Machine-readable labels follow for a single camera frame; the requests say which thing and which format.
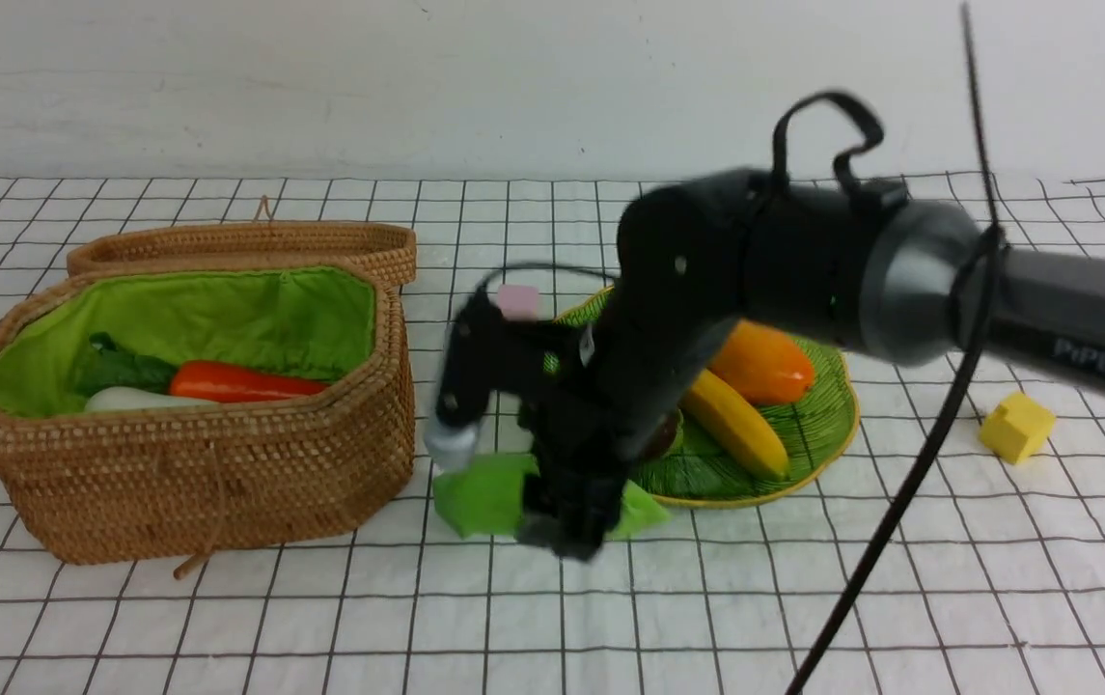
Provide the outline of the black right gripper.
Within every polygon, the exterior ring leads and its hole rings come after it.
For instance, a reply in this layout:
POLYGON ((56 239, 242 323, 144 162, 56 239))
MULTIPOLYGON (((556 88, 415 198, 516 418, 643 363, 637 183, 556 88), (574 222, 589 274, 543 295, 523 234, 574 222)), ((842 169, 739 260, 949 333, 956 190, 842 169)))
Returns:
POLYGON ((636 454, 632 388, 524 387, 518 424, 533 436, 535 472, 520 481, 516 539, 589 564, 622 517, 636 454))

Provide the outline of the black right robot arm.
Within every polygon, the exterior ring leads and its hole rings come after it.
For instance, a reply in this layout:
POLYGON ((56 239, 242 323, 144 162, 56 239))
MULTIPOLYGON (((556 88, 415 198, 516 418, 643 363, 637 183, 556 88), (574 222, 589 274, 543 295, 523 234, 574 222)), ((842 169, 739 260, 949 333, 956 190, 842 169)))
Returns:
POLYGON ((519 543, 591 560, 620 517, 630 470, 664 415, 741 320, 905 366, 962 351, 957 383, 892 509, 880 549, 941 447, 981 352, 1105 393, 1105 259, 1015 249, 999 220, 911 201, 899 181, 857 180, 883 140, 872 110, 825 91, 862 141, 836 155, 834 188, 791 183, 785 114, 769 170, 661 186, 627 207, 620 277, 560 364, 585 404, 536 414, 538 478, 524 485, 519 543), (560 418, 583 415, 583 424, 560 418))

